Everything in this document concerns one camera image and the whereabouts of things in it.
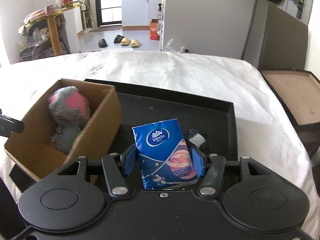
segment cardboard box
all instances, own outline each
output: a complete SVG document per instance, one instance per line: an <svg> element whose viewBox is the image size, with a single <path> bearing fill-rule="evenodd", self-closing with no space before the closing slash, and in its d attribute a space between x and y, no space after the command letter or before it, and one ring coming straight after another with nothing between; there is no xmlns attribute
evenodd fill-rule
<svg viewBox="0 0 320 240"><path fill-rule="evenodd" d="M320 81L305 70L260 72L312 158L320 146Z"/></svg>
<svg viewBox="0 0 320 240"><path fill-rule="evenodd" d="M51 141L58 124L49 112L48 98L57 89L75 86L88 98L92 117L68 155ZM25 130L13 133L4 145L9 157L33 180L39 181L68 161L85 155L99 159L108 153L121 123L121 106L114 86L91 82L58 80L22 119Z"/></svg>
<svg viewBox="0 0 320 240"><path fill-rule="evenodd" d="M150 40L159 41L160 36L158 35L158 19L152 19L150 22Z"/></svg>

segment glass jar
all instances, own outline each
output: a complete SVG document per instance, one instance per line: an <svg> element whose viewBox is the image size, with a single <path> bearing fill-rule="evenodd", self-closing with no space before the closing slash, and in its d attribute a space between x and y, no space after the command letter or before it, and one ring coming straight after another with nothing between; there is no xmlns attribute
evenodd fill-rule
<svg viewBox="0 0 320 240"><path fill-rule="evenodd" d="M57 0L47 0L47 6L52 6L53 9L57 8Z"/></svg>

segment white blanket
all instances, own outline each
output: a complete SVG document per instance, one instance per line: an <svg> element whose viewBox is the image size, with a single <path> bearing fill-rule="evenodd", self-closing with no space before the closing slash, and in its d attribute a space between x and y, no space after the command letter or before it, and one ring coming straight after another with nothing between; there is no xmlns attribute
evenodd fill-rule
<svg viewBox="0 0 320 240"><path fill-rule="evenodd" d="M0 108L5 115L22 119L59 78L125 82L233 102L238 156L253 157L308 195L310 211L302 229L319 239L319 197L307 152L280 102L249 63L213 56L127 50L17 63L0 69ZM4 143L5 139L0 138L0 145ZM8 177L13 164L2 150L0 161L0 176L18 200L20 193Z"/></svg>

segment plastic bag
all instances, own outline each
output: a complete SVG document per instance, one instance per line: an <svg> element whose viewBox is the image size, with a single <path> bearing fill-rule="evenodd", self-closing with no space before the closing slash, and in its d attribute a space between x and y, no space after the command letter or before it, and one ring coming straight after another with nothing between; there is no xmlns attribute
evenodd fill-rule
<svg viewBox="0 0 320 240"><path fill-rule="evenodd" d="M174 42L173 39L169 40L164 46L164 51L175 52L175 53L189 53L189 50L186 49L186 46L183 44L178 45L178 42Z"/></svg>
<svg viewBox="0 0 320 240"><path fill-rule="evenodd" d="M35 28L33 33L32 33L33 40L34 41L41 41L42 40L42 38L41 38L42 34L43 33L42 33L41 30L39 30L39 28Z"/></svg>
<svg viewBox="0 0 320 240"><path fill-rule="evenodd" d="M177 119L133 127L145 189L179 188L198 176Z"/></svg>

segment slipper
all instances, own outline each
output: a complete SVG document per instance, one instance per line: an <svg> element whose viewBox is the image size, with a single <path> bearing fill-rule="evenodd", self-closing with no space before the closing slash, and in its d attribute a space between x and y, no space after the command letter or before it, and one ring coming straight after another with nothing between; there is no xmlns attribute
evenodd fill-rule
<svg viewBox="0 0 320 240"><path fill-rule="evenodd" d="M106 40L105 40L105 39L101 39L101 40L98 42L98 46L99 46L99 48L105 48L106 46L108 46L108 44L106 43Z"/></svg>
<svg viewBox="0 0 320 240"><path fill-rule="evenodd" d="M135 47L139 47L139 46L140 46L140 42L138 40L131 41L131 47L135 48Z"/></svg>
<svg viewBox="0 0 320 240"><path fill-rule="evenodd" d="M126 46L129 45L130 40L128 38L123 38L121 41L121 45L122 46Z"/></svg>
<svg viewBox="0 0 320 240"><path fill-rule="evenodd" d="M124 38L124 36L117 35L113 43L120 43L123 38Z"/></svg>

